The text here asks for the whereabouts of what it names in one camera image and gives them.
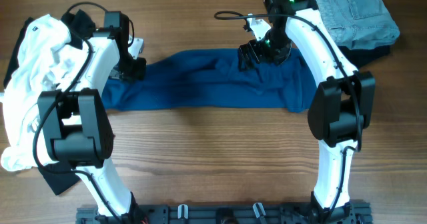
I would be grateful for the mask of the blue polo shirt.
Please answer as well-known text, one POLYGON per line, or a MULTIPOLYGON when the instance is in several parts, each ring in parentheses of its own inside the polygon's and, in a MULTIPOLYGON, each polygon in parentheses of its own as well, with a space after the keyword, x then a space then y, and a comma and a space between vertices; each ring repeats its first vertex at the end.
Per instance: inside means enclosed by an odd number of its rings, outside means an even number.
POLYGON ((297 49, 281 65, 238 69, 235 49, 190 50, 148 65, 144 80, 107 81, 107 109, 146 111, 177 107, 308 109, 316 92, 310 69, 297 49))

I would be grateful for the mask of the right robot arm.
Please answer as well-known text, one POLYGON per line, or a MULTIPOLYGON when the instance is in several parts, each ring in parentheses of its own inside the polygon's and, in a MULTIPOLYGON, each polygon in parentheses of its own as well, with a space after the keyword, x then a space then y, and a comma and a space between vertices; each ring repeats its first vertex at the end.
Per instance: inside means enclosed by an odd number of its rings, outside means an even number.
POLYGON ((261 63, 282 64, 296 45, 316 82, 308 125, 318 140, 318 179, 310 202, 294 205, 287 223, 371 223, 367 202, 348 193, 352 157, 370 124, 375 79, 351 64, 329 36, 315 0, 263 0, 266 12, 246 15, 254 38, 238 49, 240 71, 261 63))

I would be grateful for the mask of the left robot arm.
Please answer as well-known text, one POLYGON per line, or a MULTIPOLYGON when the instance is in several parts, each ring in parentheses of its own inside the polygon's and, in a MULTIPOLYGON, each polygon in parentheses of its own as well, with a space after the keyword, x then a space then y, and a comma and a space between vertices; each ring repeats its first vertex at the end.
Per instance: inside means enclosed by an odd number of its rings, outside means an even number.
POLYGON ((145 76, 146 60, 131 54, 136 43, 134 27, 121 11, 106 11, 103 26, 89 34, 71 32, 88 47, 88 56, 65 90, 44 91, 37 105, 42 135, 49 158, 69 165, 54 171, 37 161, 37 167, 53 175, 76 175, 97 203, 91 211, 93 223, 148 223, 133 193, 120 179, 111 159, 113 131, 101 102, 110 73, 120 79, 139 81, 145 76))

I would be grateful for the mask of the folded black garment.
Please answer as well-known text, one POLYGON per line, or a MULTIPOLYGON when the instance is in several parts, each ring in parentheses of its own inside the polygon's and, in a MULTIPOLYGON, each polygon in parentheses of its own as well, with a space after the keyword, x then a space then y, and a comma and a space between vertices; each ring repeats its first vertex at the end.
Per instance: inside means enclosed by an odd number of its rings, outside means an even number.
POLYGON ((345 46, 339 46, 340 51, 357 68, 361 68, 377 59, 390 54, 391 46, 384 45, 374 49, 349 49, 345 46))

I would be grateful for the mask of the white shirt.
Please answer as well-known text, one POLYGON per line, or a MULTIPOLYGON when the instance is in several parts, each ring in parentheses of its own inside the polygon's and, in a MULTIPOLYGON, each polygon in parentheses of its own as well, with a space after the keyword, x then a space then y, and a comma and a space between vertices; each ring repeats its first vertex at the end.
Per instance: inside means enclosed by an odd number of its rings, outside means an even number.
POLYGON ((87 59, 88 47, 69 45, 69 28, 60 20, 44 15, 32 21, 19 45, 19 67, 11 75, 1 102, 10 146, 1 155, 7 171, 30 169, 33 139, 40 122, 37 100, 41 92, 66 89, 87 59))

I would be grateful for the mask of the folded light blue jeans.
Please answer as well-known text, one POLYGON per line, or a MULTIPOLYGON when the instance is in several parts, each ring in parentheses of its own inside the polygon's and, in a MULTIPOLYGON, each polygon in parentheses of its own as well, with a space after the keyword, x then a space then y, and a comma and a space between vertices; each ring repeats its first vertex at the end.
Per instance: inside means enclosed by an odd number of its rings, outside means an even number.
POLYGON ((383 0, 315 0, 328 33, 338 46, 375 49, 393 45, 400 30, 383 0))

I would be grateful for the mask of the black garment left pile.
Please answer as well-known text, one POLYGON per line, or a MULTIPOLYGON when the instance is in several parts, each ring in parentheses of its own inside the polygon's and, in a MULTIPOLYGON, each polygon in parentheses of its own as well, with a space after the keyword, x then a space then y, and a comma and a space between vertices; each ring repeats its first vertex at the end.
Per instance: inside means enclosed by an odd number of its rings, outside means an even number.
MULTIPOLYGON (((4 88, 6 88, 7 84, 11 80, 12 73, 19 67, 17 60, 19 45, 24 38, 26 28, 34 20, 35 19, 32 17, 28 18, 20 30, 12 52, 7 73, 3 81, 4 88)), ((79 10, 76 14, 66 13, 58 20, 63 22, 69 28, 69 32, 71 34, 71 42, 69 45, 80 50, 83 47, 82 38, 90 36, 95 29, 95 23, 91 20, 89 15, 82 10, 79 10)))

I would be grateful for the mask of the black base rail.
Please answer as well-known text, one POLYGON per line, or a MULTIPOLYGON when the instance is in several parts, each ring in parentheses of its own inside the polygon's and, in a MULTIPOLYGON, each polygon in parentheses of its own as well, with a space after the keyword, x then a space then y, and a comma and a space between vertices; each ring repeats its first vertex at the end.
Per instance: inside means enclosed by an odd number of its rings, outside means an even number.
MULTIPOLYGON (((281 205, 180 206, 140 205, 147 219, 136 223, 320 223, 309 203, 281 205)), ((370 203, 350 203, 348 214, 335 208, 326 223, 373 223, 370 203)), ((114 217, 103 218, 92 207, 78 208, 75 223, 118 223, 114 217)))

